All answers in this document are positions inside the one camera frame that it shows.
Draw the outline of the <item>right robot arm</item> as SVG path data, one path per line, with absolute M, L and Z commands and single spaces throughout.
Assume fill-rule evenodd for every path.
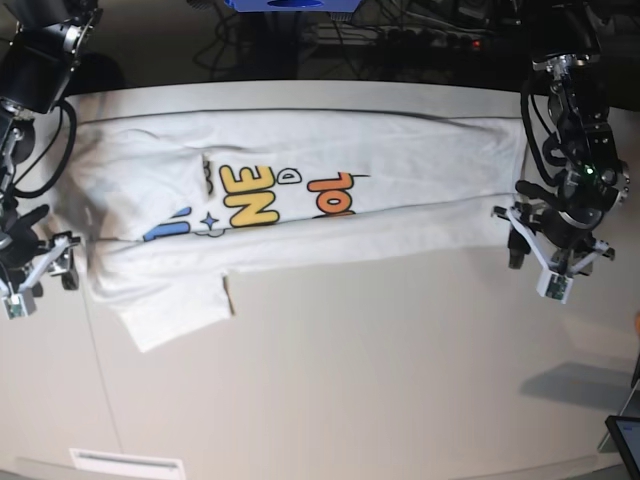
M 17 22 L 1 59 L 1 267 L 16 270 L 45 252 L 32 226 L 48 208 L 38 207 L 21 217 L 18 201 L 47 193 L 70 160 L 77 116 L 64 92 L 102 9 L 96 1 L 3 1 L 1 5 Z M 54 109 L 66 114 L 70 123 L 62 159 L 43 186 L 23 191 L 16 186 L 16 167 L 33 152 L 33 116 Z

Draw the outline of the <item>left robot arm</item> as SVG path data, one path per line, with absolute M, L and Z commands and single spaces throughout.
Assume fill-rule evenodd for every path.
M 538 145 L 532 82 L 521 115 L 442 117 L 329 109 L 244 109 L 87 122 L 57 214 L 109 265 L 154 279 L 375 260 L 508 243 L 535 255 L 540 293 L 613 249 L 593 232 L 628 176 L 585 47 L 533 61 L 549 74 L 555 131 Z

